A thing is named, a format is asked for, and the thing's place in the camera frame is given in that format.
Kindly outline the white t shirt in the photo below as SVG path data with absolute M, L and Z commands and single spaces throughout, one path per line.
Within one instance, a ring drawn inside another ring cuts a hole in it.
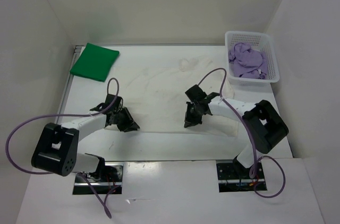
M 214 70 L 217 66 L 199 56 L 180 59 L 176 67 L 115 67 L 112 76 L 119 81 L 123 105 L 142 132 L 237 136 L 238 122 L 225 117 L 206 115 L 202 124 L 184 127 L 189 100 L 185 92 L 193 85 L 199 84 L 207 94 L 222 88 L 224 97 L 234 97 L 230 84 L 222 82 L 224 73 Z

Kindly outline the green t shirt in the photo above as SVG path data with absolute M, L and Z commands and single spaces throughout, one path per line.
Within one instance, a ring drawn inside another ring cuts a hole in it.
M 105 82 L 120 52 L 87 43 L 70 74 L 98 82 Z

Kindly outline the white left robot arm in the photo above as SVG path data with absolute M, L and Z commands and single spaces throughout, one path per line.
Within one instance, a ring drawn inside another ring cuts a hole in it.
M 86 117 L 63 124 L 48 123 L 43 128 L 31 158 L 33 167 L 48 173 L 68 176 L 70 173 L 86 173 L 98 182 L 105 178 L 105 159 L 90 153 L 79 153 L 81 140 L 115 125 L 121 132 L 140 129 L 126 107 L 105 114 L 90 112 Z

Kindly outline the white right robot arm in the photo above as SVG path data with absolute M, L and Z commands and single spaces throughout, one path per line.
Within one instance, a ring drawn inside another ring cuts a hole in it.
M 201 124 L 204 115 L 226 117 L 244 126 L 250 144 L 235 157 L 233 172 L 239 178 L 246 177 L 255 161 L 268 154 L 289 133 L 287 125 L 267 100 L 251 103 L 216 96 L 211 100 L 188 102 L 184 127 Z

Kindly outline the lavender t shirt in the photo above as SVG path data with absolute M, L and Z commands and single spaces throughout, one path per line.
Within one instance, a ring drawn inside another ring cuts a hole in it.
M 228 51 L 228 60 L 235 77 L 265 80 L 268 74 L 267 56 L 251 44 L 238 42 Z

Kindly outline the white plastic basket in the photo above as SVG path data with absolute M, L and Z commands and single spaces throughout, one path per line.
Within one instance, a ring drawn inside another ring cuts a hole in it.
M 233 65 L 229 62 L 228 57 L 226 66 L 227 77 L 231 84 L 235 85 L 263 85 L 276 83 L 279 81 L 279 69 L 277 65 L 277 59 L 274 50 L 274 42 L 272 38 L 260 32 L 248 32 L 248 31 L 227 31 L 225 33 L 225 48 L 228 52 L 232 47 L 239 42 L 249 43 L 252 49 L 257 50 L 265 54 L 267 60 L 268 73 L 265 79 L 247 79 L 237 77 L 234 75 Z

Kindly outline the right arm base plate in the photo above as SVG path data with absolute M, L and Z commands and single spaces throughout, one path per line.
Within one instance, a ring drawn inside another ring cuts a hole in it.
M 219 192 L 248 192 L 253 191 L 257 186 L 258 191 L 266 191 L 266 181 L 262 164 L 258 164 L 257 175 L 254 179 L 249 176 L 240 178 L 233 167 L 231 160 L 217 161 L 217 178 Z

